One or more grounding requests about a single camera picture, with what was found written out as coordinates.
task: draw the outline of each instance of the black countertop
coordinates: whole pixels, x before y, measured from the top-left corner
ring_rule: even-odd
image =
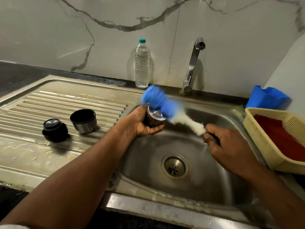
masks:
[[[61,77],[68,77],[81,80],[95,81],[105,84],[113,84],[117,86],[125,86],[129,88],[136,88],[135,82],[130,80],[119,80],[102,76],[95,76],[89,74],[75,73],[69,71],[62,71],[56,69],[42,68],[24,64],[15,64],[8,62],[0,62],[0,96],[6,95],[12,91],[31,84],[48,75],[56,75]],[[179,95],[179,88],[162,87],[166,93]],[[248,99],[227,96],[208,92],[193,91],[192,96],[201,100],[225,102],[230,104],[238,104],[245,106]],[[0,220],[2,220],[25,196],[27,192],[18,191],[15,189],[0,187]],[[96,225],[103,226],[104,220],[111,220],[113,222],[111,228],[164,228],[164,229],[182,229],[185,227],[176,226],[169,223],[159,222],[152,219],[145,219],[138,216],[121,214],[117,212],[108,212],[98,209],[88,228],[96,228]]]

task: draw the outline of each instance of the blue holder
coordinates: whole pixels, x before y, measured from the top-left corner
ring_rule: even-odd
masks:
[[[276,88],[261,89],[260,85],[255,85],[246,108],[276,109],[286,99],[289,99],[289,96]]]

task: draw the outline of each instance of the fingernail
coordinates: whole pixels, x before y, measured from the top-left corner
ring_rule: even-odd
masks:
[[[203,138],[204,138],[204,139],[208,139],[210,136],[211,136],[211,135],[210,135],[209,133],[205,133],[205,134],[203,135]]]

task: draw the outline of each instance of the white sleeve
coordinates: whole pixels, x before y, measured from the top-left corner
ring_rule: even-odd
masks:
[[[29,229],[28,227],[25,226],[20,226],[20,225],[2,225],[0,226],[0,229]]]

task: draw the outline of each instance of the drain strainer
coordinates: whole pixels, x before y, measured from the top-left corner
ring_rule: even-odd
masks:
[[[172,154],[163,157],[161,166],[166,176],[176,180],[185,178],[189,171],[185,158],[179,154]]]

